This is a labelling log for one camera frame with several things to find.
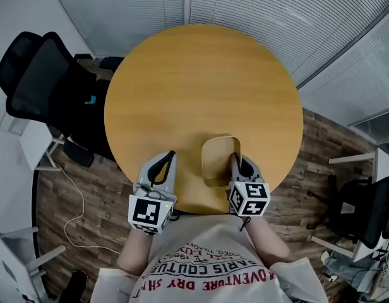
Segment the white window blinds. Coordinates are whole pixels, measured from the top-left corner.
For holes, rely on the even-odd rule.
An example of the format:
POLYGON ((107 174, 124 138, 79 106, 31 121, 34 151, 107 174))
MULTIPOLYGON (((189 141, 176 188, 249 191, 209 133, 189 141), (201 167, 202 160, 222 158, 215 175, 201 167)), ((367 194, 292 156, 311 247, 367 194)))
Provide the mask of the white window blinds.
POLYGON ((214 24, 272 51, 302 103, 343 125, 389 108, 389 0, 60 0, 91 50, 125 56, 167 28, 214 24))

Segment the person's white printed shirt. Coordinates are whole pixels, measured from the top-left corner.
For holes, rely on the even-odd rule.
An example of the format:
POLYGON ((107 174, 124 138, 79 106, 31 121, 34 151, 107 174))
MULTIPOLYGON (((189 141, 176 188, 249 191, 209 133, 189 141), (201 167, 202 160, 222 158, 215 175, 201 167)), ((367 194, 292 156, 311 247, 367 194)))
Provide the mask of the person's white printed shirt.
POLYGON ((102 268, 90 303, 328 303, 308 258, 267 268, 247 223, 185 215, 153 235, 140 276, 102 268))

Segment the black mesh office chair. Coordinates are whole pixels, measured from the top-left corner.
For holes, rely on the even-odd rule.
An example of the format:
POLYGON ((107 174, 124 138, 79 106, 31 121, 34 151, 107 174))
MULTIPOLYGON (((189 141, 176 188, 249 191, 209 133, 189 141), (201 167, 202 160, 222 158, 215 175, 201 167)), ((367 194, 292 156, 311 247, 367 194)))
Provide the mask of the black mesh office chair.
POLYGON ((109 85, 84 68, 55 32, 21 32, 0 61, 6 112, 58 130, 64 152, 85 167, 95 155, 114 159, 104 122, 109 85))

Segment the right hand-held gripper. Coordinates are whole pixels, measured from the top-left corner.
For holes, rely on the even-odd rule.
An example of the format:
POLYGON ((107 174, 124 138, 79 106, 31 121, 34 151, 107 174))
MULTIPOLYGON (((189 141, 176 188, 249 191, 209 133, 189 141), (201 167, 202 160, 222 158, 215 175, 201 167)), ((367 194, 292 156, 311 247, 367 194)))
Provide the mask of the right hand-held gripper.
POLYGON ((230 157, 230 167, 229 213, 239 217, 261 217, 271 197, 268 184, 252 182, 263 180, 260 168, 247 156, 242 156, 241 161, 236 153, 230 157))

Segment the white desk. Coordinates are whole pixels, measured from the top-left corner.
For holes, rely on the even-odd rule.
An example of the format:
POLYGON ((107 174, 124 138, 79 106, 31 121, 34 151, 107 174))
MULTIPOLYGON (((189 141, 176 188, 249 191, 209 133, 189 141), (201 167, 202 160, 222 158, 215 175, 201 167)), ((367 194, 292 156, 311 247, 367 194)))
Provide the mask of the white desk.
MULTIPOLYGON (((353 155, 348 157, 330 158, 328 160, 328 163, 338 164, 349 162, 362 162, 367 160, 373 161, 373 182, 377 182, 380 179, 389 176, 389 155, 380 148, 377 148, 375 151, 372 151, 370 153, 363 153, 360 155, 353 155)), ((353 262, 356 262, 379 250, 386 242, 386 239, 381 236, 374 249, 369 249, 361 241, 358 241, 353 251, 350 251, 342 246, 338 246, 331 242, 324 241, 323 239, 320 239, 319 237, 315 236, 311 237, 311 241, 327 248, 330 251, 334 251, 341 255, 344 255, 350 258, 353 262)))
POLYGON ((49 298, 42 284, 42 277, 46 274, 43 265, 62 254, 66 246, 60 245, 38 258, 27 259, 25 253, 20 252, 21 245, 38 231, 38 227, 27 227, 0 233, 0 268, 24 303, 57 303, 56 299, 49 298))
POLYGON ((5 155, 5 161, 31 171, 58 171, 49 155, 53 141, 46 124, 29 121, 21 135, 0 129, 0 154, 5 155))

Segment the yellow plastic container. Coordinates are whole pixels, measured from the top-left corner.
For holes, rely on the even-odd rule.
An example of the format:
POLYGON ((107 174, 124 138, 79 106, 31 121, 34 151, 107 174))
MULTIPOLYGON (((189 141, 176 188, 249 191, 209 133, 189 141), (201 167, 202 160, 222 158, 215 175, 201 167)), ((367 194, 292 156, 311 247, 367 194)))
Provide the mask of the yellow plastic container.
POLYGON ((231 134, 216 134, 207 139, 201 150, 203 181, 208 187, 228 186, 231 179, 231 156, 242 162, 241 142, 231 134))

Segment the round wooden table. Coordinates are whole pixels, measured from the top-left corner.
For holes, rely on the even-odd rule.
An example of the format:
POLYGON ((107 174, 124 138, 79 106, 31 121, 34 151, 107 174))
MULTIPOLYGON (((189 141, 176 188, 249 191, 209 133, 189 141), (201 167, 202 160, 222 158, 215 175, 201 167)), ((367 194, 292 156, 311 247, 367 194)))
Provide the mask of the round wooden table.
POLYGON ((105 132, 132 181, 159 153, 177 153, 176 208, 228 212, 225 189, 208 187, 201 149, 231 134, 275 189, 296 161, 303 113, 295 84, 256 40, 217 25, 183 25, 136 46, 114 73, 105 98, 105 132))

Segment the person's left forearm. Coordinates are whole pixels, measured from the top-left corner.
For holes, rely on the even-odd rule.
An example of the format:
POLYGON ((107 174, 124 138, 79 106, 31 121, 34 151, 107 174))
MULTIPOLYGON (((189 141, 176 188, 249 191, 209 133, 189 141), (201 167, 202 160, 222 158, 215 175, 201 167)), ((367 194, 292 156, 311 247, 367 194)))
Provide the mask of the person's left forearm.
POLYGON ((153 236, 132 229, 117 259, 117 267, 126 273, 140 276, 148 266, 153 236))

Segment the person's right forearm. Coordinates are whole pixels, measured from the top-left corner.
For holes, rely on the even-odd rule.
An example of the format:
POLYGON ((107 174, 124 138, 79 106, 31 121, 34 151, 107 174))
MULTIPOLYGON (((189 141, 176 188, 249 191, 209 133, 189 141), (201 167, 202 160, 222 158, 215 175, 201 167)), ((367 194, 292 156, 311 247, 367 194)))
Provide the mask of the person's right forearm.
POLYGON ((246 232, 263 264, 290 263, 292 253, 264 217, 254 217, 245 226, 246 232))

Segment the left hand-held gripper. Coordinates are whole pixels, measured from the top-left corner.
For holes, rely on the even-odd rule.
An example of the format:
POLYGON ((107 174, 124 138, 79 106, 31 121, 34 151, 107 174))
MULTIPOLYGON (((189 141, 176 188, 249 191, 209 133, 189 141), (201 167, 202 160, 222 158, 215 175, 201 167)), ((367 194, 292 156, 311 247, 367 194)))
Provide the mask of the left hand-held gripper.
POLYGON ((174 192, 177 154, 159 153, 140 169, 134 194, 129 195, 128 222, 148 234, 162 233, 177 202, 174 192))

